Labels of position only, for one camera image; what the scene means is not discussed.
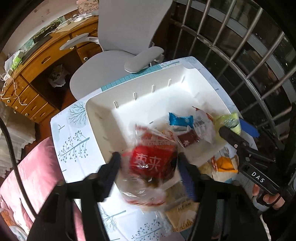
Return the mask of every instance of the chair backrest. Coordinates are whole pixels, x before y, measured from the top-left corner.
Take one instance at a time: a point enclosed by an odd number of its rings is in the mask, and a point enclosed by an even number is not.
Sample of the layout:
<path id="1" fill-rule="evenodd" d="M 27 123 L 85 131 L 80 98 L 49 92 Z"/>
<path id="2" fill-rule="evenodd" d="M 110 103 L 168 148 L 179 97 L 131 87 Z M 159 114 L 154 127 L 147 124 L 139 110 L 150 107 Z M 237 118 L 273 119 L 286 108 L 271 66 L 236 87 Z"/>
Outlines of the chair backrest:
<path id="1" fill-rule="evenodd" d="M 151 40 L 173 0 L 99 0 L 98 37 L 103 50 L 137 55 Z"/>

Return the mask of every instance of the chair seat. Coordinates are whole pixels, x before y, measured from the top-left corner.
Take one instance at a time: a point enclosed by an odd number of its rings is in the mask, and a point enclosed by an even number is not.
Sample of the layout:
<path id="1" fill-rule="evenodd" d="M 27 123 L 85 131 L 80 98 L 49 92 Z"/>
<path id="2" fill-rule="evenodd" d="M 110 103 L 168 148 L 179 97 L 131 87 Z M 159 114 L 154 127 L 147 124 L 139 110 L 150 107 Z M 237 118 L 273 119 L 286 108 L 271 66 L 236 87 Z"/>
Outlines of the chair seat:
<path id="1" fill-rule="evenodd" d="M 110 50 L 94 55 L 72 76 L 70 90 L 79 100 L 89 93 L 130 73 L 124 70 L 125 61 L 134 57 L 125 51 Z"/>

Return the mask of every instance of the table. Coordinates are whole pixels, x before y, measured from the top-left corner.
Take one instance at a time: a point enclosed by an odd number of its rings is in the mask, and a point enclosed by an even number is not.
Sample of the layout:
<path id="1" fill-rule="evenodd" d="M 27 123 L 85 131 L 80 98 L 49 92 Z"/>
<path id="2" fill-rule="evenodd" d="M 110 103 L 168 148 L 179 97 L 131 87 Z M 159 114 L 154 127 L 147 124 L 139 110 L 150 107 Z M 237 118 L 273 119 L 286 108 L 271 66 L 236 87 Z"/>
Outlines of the table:
<path id="1" fill-rule="evenodd" d="M 183 64 L 186 68 L 196 68 L 211 84 L 231 113 L 239 111 L 235 104 L 221 87 L 211 73 L 194 57 L 185 57 L 150 67 L 146 72 L 169 68 L 173 65 Z M 133 79 L 139 74 L 131 74 L 125 79 Z M 75 182 L 84 179 L 90 173 L 96 172 L 105 164 L 99 150 L 89 121 L 87 119 L 85 104 L 93 96 L 107 90 L 110 86 L 122 83 L 115 81 L 107 86 L 90 93 L 75 102 L 51 119 L 51 129 L 56 154 L 66 182 Z M 256 148 L 253 138 L 242 133 L 253 148 Z M 145 213 L 138 207 L 126 204 L 120 197 L 116 185 L 106 202 L 100 203 L 101 215 L 107 223 L 106 229 L 111 240 L 124 239 L 142 241 L 159 240 L 164 230 L 154 213 Z"/>
<path id="2" fill-rule="evenodd" d="M 80 43 L 66 50 L 59 50 L 66 41 L 83 33 L 97 37 L 98 17 L 91 17 L 76 27 L 57 33 L 51 33 L 52 38 L 44 43 L 32 56 L 12 73 L 17 84 L 16 98 L 12 78 L 8 79 L 2 101 L 11 106 L 15 112 L 23 114 L 36 123 L 46 117 L 55 116 L 63 102 L 62 89 L 53 88 L 47 78 L 56 65 L 63 64 L 66 70 L 73 74 L 84 62 L 102 51 L 95 43 Z"/>

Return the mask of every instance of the tablecloth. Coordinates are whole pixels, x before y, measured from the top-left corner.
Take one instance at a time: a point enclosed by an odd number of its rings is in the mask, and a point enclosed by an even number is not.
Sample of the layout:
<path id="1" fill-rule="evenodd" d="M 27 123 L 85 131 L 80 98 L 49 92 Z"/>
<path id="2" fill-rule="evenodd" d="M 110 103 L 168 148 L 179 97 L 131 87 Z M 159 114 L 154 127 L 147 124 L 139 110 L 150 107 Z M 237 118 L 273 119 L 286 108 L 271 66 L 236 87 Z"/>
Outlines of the tablecloth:
<path id="1" fill-rule="evenodd" d="M 138 76 L 164 68 L 183 64 L 186 68 L 196 68 L 211 84 L 231 113 L 239 111 L 235 104 L 211 73 L 194 57 L 185 57 L 154 65 L 136 74 L 130 74 L 114 81 L 84 98 L 76 101 L 51 119 L 51 129 L 56 154 L 66 182 L 84 179 L 95 173 L 105 161 L 101 155 L 90 123 L 87 119 L 85 104 L 93 96 L 111 87 Z M 253 138 L 245 133 L 244 138 L 256 147 Z M 81 208 L 80 200 L 76 203 Z M 138 207 L 126 204 L 116 185 L 111 195 L 100 203 L 100 212 L 110 240 L 159 240 L 165 235 L 158 218 L 153 212 L 143 213 Z"/>

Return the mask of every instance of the window bars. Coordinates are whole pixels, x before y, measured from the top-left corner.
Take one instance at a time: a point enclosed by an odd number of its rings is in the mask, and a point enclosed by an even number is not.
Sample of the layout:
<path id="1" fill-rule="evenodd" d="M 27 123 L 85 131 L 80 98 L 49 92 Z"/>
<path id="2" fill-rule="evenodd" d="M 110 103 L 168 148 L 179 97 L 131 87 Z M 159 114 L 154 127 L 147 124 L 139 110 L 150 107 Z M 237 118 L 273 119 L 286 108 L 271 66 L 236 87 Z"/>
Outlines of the window bars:
<path id="1" fill-rule="evenodd" d="M 231 12 L 235 6 L 236 0 L 232 0 L 231 4 L 228 8 L 227 13 L 224 16 L 222 25 L 219 29 L 219 32 L 214 40 L 213 43 L 211 43 L 209 40 L 207 40 L 205 37 L 203 37 L 201 35 L 201 29 L 202 26 L 205 22 L 205 19 L 207 17 L 207 15 L 209 14 L 209 10 L 210 10 L 210 4 L 211 4 L 211 0 L 207 0 L 207 3 L 204 7 L 204 9 L 202 9 L 201 11 L 203 11 L 203 16 L 201 18 L 198 30 L 195 31 L 189 27 L 187 27 L 186 24 L 186 18 L 187 18 L 187 14 L 189 11 L 189 8 L 191 7 L 192 4 L 192 0 L 188 0 L 187 5 L 186 5 L 186 10 L 183 16 L 183 21 L 182 23 L 175 21 L 173 19 L 171 19 L 171 22 L 180 28 L 180 32 L 179 32 L 179 36 L 177 39 L 177 44 L 176 44 L 176 48 L 174 51 L 174 55 L 173 55 L 173 59 L 175 59 L 176 57 L 176 53 L 179 47 L 179 43 L 180 43 L 180 39 L 181 39 L 181 35 L 183 31 L 188 32 L 189 34 L 193 35 L 195 38 L 193 40 L 192 46 L 190 48 L 189 54 L 188 56 L 191 55 L 192 50 L 194 49 L 196 40 L 200 40 L 201 42 L 203 42 L 205 45 L 207 45 L 210 49 L 205 57 L 204 60 L 204 64 L 206 63 L 206 61 L 208 60 L 208 57 L 211 53 L 211 51 L 214 51 L 216 54 L 218 54 L 225 62 L 226 65 L 224 66 L 224 68 L 222 68 L 222 70 L 220 71 L 220 73 L 217 76 L 217 79 L 219 79 L 219 77 L 224 73 L 224 71 L 226 70 L 226 68 L 228 66 L 230 66 L 237 74 L 238 76 L 242 79 L 242 82 L 229 94 L 229 96 L 232 96 L 235 92 L 237 92 L 244 84 L 246 84 L 246 86 L 248 87 L 248 89 L 251 91 L 251 93 L 253 94 L 253 96 L 255 97 L 256 101 L 254 103 L 252 103 L 251 105 L 249 105 L 248 107 L 246 107 L 245 109 L 241 110 L 240 113 L 246 113 L 248 110 L 250 110 L 252 107 L 254 107 L 256 104 L 259 104 L 259 106 L 261 107 L 262 111 L 264 112 L 266 118 L 267 118 L 267 122 L 264 122 L 262 124 L 260 124 L 258 127 L 261 126 L 265 126 L 265 125 L 270 125 L 271 127 L 271 131 L 273 132 L 273 134 L 278 137 L 280 140 L 283 140 L 284 138 L 287 137 L 287 135 L 285 136 L 279 136 L 280 133 L 277 133 L 276 131 L 276 126 L 274 121 L 279 119 L 280 117 L 286 115 L 287 113 L 289 113 L 291 111 L 291 107 L 287 108 L 286 110 L 282 111 L 281 113 L 277 114 L 276 116 L 272 116 L 268 107 L 266 106 L 264 99 L 266 97 L 268 97 L 271 93 L 273 93 L 274 91 L 276 91 L 280 86 L 282 86 L 296 71 L 296 65 L 288 72 L 286 73 L 278 83 L 276 83 L 269 91 L 267 91 L 264 95 L 260 95 L 259 92 L 257 91 L 256 87 L 252 84 L 252 82 L 250 81 L 250 78 L 256 73 L 256 71 L 272 56 L 274 50 L 277 48 L 277 46 L 280 44 L 281 40 L 284 37 L 284 32 L 281 32 L 280 35 L 278 36 L 278 38 L 275 40 L 274 44 L 271 46 L 270 49 L 267 50 L 267 52 L 264 54 L 264 56 L 262 57 L 261 61 L 257 64 L 257 66 L 246 76 L 243 71 L 234 63 L 234 59 L 237 57 L 237 55 L 239 54 L 239 52 L 241 51 L 243 45 L 246 43 L 246 41 L 250 38 L 252 31 L 254 30 L 262 12 L 263 9 L 260 7 L 257 11 L 257 14 L 251 24 L 251 26 L 248 28 L 248 30 L 246 31 L 245 35 L 243 36 L 242 41 L 240 42 L 239 46 L 237 47 L 237 49 L 235 50 L 235 52 L 233 53 L 233 55 L 229 58 L 227 55 L 225 55 L 218 47 L 216 47 L 217 41 L 219 39 L 219 37 L 221 36 L 221 33 L 223 31 L 223 29 L 225 28 L 225 26 L 227 25 L 229 19 L 230 19 L 230 15 Z"/>

